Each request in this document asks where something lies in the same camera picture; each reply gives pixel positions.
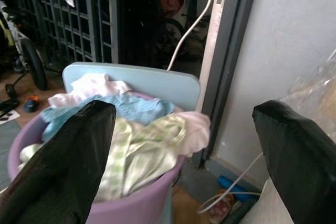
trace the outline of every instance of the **white cable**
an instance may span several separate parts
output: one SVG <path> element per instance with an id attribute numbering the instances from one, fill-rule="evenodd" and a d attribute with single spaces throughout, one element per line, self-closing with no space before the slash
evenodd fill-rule
<path id="1" fill-rule="evenodd" d="M 329 58 L 327 59 L 327 61 L 329 61 L 332 58 L 334 58 L 335 55 L 336 55 L 336 49 L 334 50 L 334 52 L 332 52 L 332 54 L 329 56 Z"/>
<path id="2" fill-rule="evenodd" d="M 200 208 L 198 209 L 197 213 L 198 214 L 202 214 L 204 212 L 207 212 L 210 208 L 212 208 L 214 205 L 216 205 L 218 202 L 221 201 L 221 199 L 223 199 L 226 195 L 228 195 L 228 193 L 231 191 L 231 189 L 241 180 L 241 178 L 251 169 L 251 167 L 258 161 L 258 159 L 260 159 L 260 157 L 262 156 L 262 152 L 252 161 L 252 163 L 248 166 L 248 168 L 232 183 L 232 185 L 230 185 L 230 187 L 225 191 L 225 193 L 223 193 L 218 199 L 215 200 L 215 202 L 213 202 L 211 205 L 207 206 L 206 208 L 204 208 L 203 210 L 201 210 L 204 205 L 206 205 L 210 200 L 212 199 L 208 199 L 206 202 L 204 202 Z"/>
<path id="3" fill-rule="evenodd" d="M 0 195 L 7 189 L 7 187 L 0 191 Z"/>
<path id="4" fill-rule="evenodd" d="M 214 197 L 211 197 L 210 199 L 208 199 L 206 202 L 204 202 L 203 204 L 205 205 L 205 204 L 207 204 L 208 202 L 210 202 L 210 201 L 212 201 L 212 200 L 214 200 L 214 199 L 216 199 L 216 198 L 218 198 L 218 197 L 220 197 L 221 195 L 223 195 L 224 193 L 222 193 L 222 194 L 217 194 L 216 196 L 214 196 Z M 231 192 L 231 193 L 228 193 L 228 194 L 226 194 L 226 195 L 229 195 L 229 194 L 232 194 L 232 195 L 234 195 L 234 194 L 243 194 L 243 195 L 255 195 L 255 196 L 260 196 L 261 194 L 260 193 L 251 193 L 251 192 L 249 192 L 249 191 L 233 191 L 233 192 Z"/>
<path id="5" fill-rule="evenodd" d="M 178 53 L 178 51 L 179 51 L 182 43 L 184 42 L 185 38 L 189 35 L 189 33 L 195 28 L 195 26 L 198 24 L 198 22 L 200 22 L 200 20 L 203 18 L 203 16 L 205 15 L 206 11 L 209 9 L 211 2 L 212 2 L 212 0 L 208 0 L 208 3 L 206 4 L 204 10 L 202 11 L 202 13 L 198 17 L 198 19 L 192 24 L 192 26 L 188 29 L 188 31 L 183 35 L 183 37 L 178 42 L 178 44 L 177 44 L 177 46 L 175 48 L 173 57 L 170 60 L 169 66 L 167 68 L 167 71 L 170 71 L 172 69 L 172 66 L 174 64 L 175 58 L 177 56 L 177 53 Z"/>

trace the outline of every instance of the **gray wall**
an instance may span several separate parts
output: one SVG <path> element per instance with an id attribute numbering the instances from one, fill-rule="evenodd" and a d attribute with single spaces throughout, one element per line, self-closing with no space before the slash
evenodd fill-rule
<path id="1" fill-rule="evenodd" d="M 253 107 L 286 96 L 336 48 L 336 0 L 254 0 L 213 157 L 243 171 L 261 152 Z M 248 173 L 262 184 L 264 160 Z"/>

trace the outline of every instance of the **slipper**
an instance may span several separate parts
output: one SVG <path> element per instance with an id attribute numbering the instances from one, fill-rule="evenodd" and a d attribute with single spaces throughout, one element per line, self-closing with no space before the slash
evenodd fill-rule
<path id="1" fill-rule="evenodd" d="M 23 110 L 28 113 L 33 113 L 37 110 L 38 106 L 38 96 L 32 95 L 28 97 L 25 101 L 25 105 L 23 106 Z"/>

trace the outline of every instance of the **door frame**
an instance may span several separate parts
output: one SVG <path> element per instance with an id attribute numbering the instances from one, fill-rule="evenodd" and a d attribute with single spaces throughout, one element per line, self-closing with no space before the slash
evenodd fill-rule
<path id="1" fill-rule="evenodd" d="M 202 166 L 214 149 L 252 4 L 253 0 L 224 0 L 202 107 L 202 113 L 211 119 L 210 140 L 207 148 L 193 155 L 196 167 Z"/>

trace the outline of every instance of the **metal gate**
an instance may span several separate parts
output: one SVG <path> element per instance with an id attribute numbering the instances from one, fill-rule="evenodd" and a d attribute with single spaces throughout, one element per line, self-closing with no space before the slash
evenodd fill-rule
<path id="1" fill-rule="evenodd" d="M 37 38 L 54 57 L 73 61 L 118 63 L 117 0 L 17 0 Z"/>

